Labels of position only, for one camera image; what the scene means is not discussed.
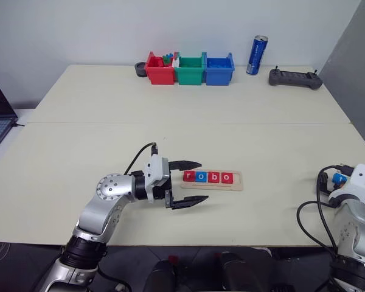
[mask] black tape roll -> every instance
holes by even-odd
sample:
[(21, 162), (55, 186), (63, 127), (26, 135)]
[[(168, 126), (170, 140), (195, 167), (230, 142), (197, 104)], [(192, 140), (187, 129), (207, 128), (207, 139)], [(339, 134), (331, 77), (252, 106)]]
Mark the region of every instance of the black tape roll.
[(139, 62), (135, 64), (136, 75), (138, 75), (139, 77), (147, 77), (145, 65), (145, 62)]

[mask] green bin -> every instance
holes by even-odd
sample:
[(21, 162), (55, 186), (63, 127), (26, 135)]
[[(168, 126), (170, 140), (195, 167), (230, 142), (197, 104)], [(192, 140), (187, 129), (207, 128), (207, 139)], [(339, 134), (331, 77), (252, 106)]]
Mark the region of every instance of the green bin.
[(178, 66), (175, 68), (178, 84), (180, 85), (201, 85), (204, 81), (204, 70), (206, 67), (206, 53), (201, 53), (199, 58), (181, 57), (178, 53)]

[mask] white wall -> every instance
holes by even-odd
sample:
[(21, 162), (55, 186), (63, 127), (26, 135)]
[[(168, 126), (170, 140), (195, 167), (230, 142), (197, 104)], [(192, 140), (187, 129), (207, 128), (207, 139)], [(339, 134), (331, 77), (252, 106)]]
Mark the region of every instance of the white wall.
[(269, 37), (263, 64), (320, 69), (359, 3), (0, 0), (0, 87), (14, 106), (35, 106), (69, 64), (134, 64), (149, 50), (246, 64), (257, 34)]

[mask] can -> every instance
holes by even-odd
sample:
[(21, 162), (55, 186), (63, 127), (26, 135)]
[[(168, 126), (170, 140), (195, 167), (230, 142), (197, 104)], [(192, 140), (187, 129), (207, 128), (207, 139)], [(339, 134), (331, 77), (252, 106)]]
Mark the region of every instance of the can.
[(250, 58), (246, 73), (256, 75), (260, 69), (261, 60), (268, 44), (268, 37), (264, 35), (256, 35), (251, 48)]

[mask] storage bin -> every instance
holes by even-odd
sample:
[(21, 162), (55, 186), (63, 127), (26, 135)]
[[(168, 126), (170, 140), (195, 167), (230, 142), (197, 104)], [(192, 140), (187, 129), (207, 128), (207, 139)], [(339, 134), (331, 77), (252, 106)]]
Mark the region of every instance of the storage bin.
[(176, 76), (180, 85), (201, 85), (204, 81), (206, 53), (201, 53), (199, 58), (181, 57), (177, 55)]
[(207, 58), (206, 56), (206, 84), (207, 85), (228, 85), (234, 71), (232, 54), (226, 58)]
[(175, 68), (172, 67), (172, 58), (170, 64), (164, 64), (162, 57), (157, 57), (150, 52), (145, 65), (145, 70), (150, 82), (159, 85), (173, 85), (176, 81)]

